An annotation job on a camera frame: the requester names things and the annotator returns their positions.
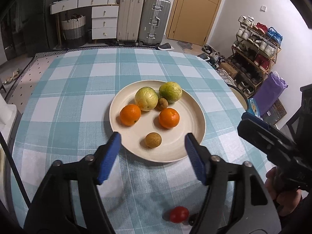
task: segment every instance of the brown box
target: brown box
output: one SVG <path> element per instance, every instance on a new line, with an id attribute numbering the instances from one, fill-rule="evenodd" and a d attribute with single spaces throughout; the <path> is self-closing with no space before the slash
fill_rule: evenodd
<path id="1" fill-rule="evenodd" d="M 221 62 L 219 68 L 224 69 L 230 75 L 230 77 L 232 77 L 232 79 L 234 79 L 238 73 L 234 68 L 225 62 Z"/>

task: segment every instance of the plate of fruit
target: plate of fruit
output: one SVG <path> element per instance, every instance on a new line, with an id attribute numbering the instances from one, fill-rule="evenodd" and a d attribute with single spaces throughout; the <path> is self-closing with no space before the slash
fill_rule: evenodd
<path id="1" fill-rule="evenodd" d="M 175 82 L 138 81 L 121 89 L 110 105 L 110 125 L 131 153 L 153 162 L 187 156 L 184 138 L 201 143 L 205 116 L 196 100 Z"/>

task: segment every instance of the checkered tablecloth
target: checkered tablecloth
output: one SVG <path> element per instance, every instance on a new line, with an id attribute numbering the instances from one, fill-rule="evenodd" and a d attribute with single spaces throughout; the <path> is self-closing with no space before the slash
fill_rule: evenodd
<path id="1" fill-rule="evenodd" d="M 34 89 L 18 128 L 13 158 L 32 200 L 54 160 L 82 159 L 105 144 L 112 130 L 109 108 L 120 89 L 140 80 L 175 81 L 201 106 L 206 119 L 202 145 L 225 161 L 253 162 L 261 177 L 266 157 L 238 137 L 244 112 L 215 70 L 189 54 L 146 49 L 94 49 L 59 55 Z M 12 196 L 19 223 L 27 207 L 12 176 Z M 74 211 L 85 226 L 78 186 L 72 182 Z M 122 148 L 108 180 L 98 186 L 116 233 L 183 233 L 190 226 L 163 220 L 175 206 L 197 213 L 206 187 L 196 180 L 189 159 L 155 164 Z M 233 187 L 228 187 L 230 200 Z M 223 210 L 221 225 L 228 218 Z"/>

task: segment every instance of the purple bag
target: purple bag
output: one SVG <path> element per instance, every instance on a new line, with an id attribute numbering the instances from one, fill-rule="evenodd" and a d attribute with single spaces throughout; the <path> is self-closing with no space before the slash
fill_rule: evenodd
<path id="1" fill-rule="evenodd" d="M 270 109 L 287 87 L 286 82 L 280 78 L 276 71 L 269 73 L 268 78 L 264 80 L 260 89 L 253 96 L 261 116 Z"/>

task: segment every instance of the orange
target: orange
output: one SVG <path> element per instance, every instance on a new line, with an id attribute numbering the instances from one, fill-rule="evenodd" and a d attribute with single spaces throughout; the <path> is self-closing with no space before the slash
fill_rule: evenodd
<path id="1" fill-rule="evenodd" d="M 126 105 L 119 114 L 120 121 L 126 126 L 134 125 L 141 117 L 141 109 L 134 104 Z"/>
<path id="2" fill-rule="evenodd" d="M 162 125 L 167 129 L 174 128 L 176 125 L 178 125 L 179 121 L 180 121 L 179 113 L 172 108 L 166 108 L 162 110 L 159 114 L 160 125 Z"/>

